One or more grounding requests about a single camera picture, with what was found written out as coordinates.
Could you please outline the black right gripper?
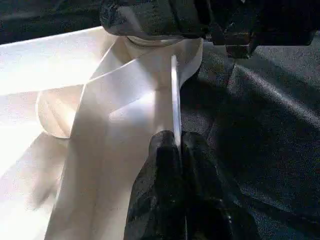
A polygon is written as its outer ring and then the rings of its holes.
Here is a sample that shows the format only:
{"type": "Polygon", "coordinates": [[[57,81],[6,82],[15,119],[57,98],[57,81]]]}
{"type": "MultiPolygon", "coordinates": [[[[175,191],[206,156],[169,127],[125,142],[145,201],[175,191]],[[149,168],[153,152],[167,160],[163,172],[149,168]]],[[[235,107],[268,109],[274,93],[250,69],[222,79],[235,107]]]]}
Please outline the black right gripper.
{"type": "Polygon", "coordinates": [[[320,29],[318,0],[211,0],[212,43],[234,59],[258,46],[308,46],[320,29]]]}

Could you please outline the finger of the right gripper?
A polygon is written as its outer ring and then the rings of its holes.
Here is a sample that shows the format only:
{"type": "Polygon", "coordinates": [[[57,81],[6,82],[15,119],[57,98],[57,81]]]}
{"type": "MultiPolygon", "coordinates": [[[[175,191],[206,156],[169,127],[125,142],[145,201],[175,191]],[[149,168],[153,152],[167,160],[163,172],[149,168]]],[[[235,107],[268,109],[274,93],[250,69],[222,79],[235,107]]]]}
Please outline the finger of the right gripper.
{"type": "Polygon", "coordinates": [[[108,33],[148,41],[199,38],[211,23],[206,0],[105,0],[99,16],[108,33]]]}

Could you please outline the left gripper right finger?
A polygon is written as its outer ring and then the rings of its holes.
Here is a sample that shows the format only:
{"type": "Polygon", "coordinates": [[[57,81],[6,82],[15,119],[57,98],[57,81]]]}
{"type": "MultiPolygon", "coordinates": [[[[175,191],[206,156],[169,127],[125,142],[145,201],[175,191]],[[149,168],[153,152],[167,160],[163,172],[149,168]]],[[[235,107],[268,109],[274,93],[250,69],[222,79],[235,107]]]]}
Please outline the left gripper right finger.
{"type": "Polygon", "coordinates": [[[192,240],[259,240],[255,219],[233,191],[206,140],[182,134],[186,227],[192,240]]]}

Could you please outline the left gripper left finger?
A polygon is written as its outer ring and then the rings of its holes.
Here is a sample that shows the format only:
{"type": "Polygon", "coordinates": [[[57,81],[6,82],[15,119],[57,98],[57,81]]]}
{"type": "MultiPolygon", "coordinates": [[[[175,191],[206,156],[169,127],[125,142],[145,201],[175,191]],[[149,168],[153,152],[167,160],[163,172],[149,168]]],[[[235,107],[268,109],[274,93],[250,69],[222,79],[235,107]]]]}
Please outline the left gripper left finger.
{"type": "Polygon", "coordinates": [[[153,135],[131,190],[125,240],[184,240],[185,191],[174,134],[153,135]]]}

